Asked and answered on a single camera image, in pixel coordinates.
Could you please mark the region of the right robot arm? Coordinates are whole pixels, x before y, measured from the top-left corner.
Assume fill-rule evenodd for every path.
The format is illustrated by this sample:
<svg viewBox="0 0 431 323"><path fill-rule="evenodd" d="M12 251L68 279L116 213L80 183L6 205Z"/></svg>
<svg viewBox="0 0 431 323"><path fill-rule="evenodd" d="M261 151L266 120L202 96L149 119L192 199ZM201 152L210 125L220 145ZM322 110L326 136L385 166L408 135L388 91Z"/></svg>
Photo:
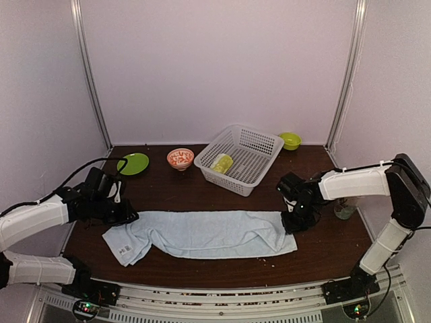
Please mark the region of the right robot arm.
<svg viewBox="0 0 431 323"><path fill-rule="evenodd" d="M376 274L423 224L430 208L430 185L405 153L389 161L357 168L334 168L303 179L293 172L282 176L276 186L287 207L281 222L288 234L315 226L321 208L353 201L360 208L367 199L387 199L391 214L387 223L354 265L349 277L326 283L328 295L359 297L372 291Z"/></svg>

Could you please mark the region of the light blue towel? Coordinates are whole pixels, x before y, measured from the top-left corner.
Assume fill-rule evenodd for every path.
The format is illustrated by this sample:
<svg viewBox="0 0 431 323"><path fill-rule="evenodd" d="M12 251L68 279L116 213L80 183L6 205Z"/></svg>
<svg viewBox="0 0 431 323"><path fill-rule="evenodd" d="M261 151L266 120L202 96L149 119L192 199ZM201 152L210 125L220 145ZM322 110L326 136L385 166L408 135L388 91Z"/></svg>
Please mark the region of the light blue towel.
<svg viewBox="0 0 431 323"><path fill-rule="evenodd" d="M152 247L197 260L270 257L298 249L279 211L143 211L102 237L122 266L136 264Z"/></svg>

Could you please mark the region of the green crocodile pattern towel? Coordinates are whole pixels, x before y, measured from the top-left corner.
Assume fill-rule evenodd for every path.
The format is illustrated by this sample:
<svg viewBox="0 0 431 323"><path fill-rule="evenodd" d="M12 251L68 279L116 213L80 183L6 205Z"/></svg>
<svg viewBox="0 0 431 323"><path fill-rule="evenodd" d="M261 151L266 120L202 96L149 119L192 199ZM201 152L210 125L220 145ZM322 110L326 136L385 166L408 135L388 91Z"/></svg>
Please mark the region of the green crocodile pattern towel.
<svg viewBox="0 0 431 323"><path fill-rule="evenodd" d="M209 168L214 172L225 174L232 167L233 163L234 161L229 155L221 153L213 160Z"/></svg>

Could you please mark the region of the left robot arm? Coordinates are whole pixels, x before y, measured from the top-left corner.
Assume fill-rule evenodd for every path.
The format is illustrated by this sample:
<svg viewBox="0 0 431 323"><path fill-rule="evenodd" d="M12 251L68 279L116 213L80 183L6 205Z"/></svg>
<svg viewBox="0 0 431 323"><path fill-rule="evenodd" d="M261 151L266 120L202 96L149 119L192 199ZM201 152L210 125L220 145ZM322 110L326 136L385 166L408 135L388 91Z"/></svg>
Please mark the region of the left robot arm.
<svg viewBox="0 0 431 323"><path fill-rule="evenodd" d="M116 172L105 173L92 160L86 179L74 187L65 181L37 201L26 201L1 212L1 287L18 283L55 283L70 293L89 299L100 292L90 269L74 257L28 256L9 251L9 247L46 229L76 221L97 220L118 226L139 217L128 199L122 197L123 183Z"/></svg>

